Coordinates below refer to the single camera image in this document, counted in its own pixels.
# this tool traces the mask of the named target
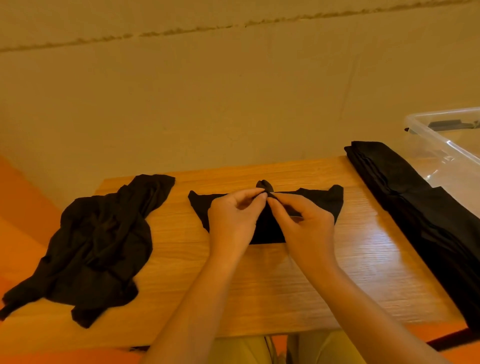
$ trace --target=hand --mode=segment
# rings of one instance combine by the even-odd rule
[[[334,217],[309,199],[297,194],[274,194],[268,198],[272,213],[282,229],[291,257],[309,278],[315,272],[329,273],[338,268],[334,253]],[[303,220],[295,222],[283,205],[301,213]]]
[[[263,188],[241,190],[212,201],[208,209],[210,256],[229,263],[240,261],[266,204],[267,194],[262,191]]]

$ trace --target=left hand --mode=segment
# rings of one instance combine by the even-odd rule
[[[211,257],[234,264],[240,261],[266,204],[267,194],[262,191],[241,190],[212,201],[208,209]]]

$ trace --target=beige pants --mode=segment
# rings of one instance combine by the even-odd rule
[[[289,364],[365,364],[345,332],[312,331],[288,337]],[[280,364],[269,337],[214,341],[208,364]]]

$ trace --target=folded black tights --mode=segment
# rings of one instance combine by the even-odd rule
[[[347,157],[462,313],[480,330],[480,219],[431,187],[379,142],[352,142]]]
[[[271,194],[273,192],[272,186],[266,181],[262,180],[257,183],[257,187],[264,188],[270,197],[276,198]],[[343,205],[343,187],[338,184],[333,185],[328,191],[322,190],[307,190],[305,188],[299,188],[296,191],[281,192],[283,194],[299,194],[314,202],[317,206],[323,208],[332,213],[336,219]],[[196,214],[200,218],[203,227],[210,231],[210,225],[208,223],[207,211],[212,204],[212,201],[217,197],[224,196],[225,194],[196,194],[194,191],[190,191],[188,199],[190,204],[195,210]],[[289,206],[286,206],[287,212],[291,216],[301,216],[297,211],[293,210]],[[263,243],[284,243],[285,238],[282,230],[275,220],[270,206],[267,204],[257,220],[257,226],[255,233],[253,234],[250,244],[263,244]]]
[[[133,276],[152,252],[145,218],[174,183],[170,176],[142,174],[114,194],[73,201],[33,275],[3,296],[0,319],[45,297],[74,305],[73,320],[88,328],[107,308],[133,300]]]

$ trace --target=wood grain surface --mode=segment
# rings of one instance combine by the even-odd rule
[[[108,309],[89,329],[72,321],[71,306],[42,299],[0,326],[0,352],[128,347],[152,342],[208,256],[208,234],[190,206],[190,190],[228,193],[267,179],[276,191],[345,188],[335,228],[336,255],[350,277],[404,323],[461,315],[346,157],[168,173],[177,178],[167,201],[147,218],[154,249],[135,277],[138,297]],[[133,177],[105,180],[97,194],[115,192]],[[337,328],[325,302],[289,257],[283,243],[249,246],[235,274],[219,337]]]

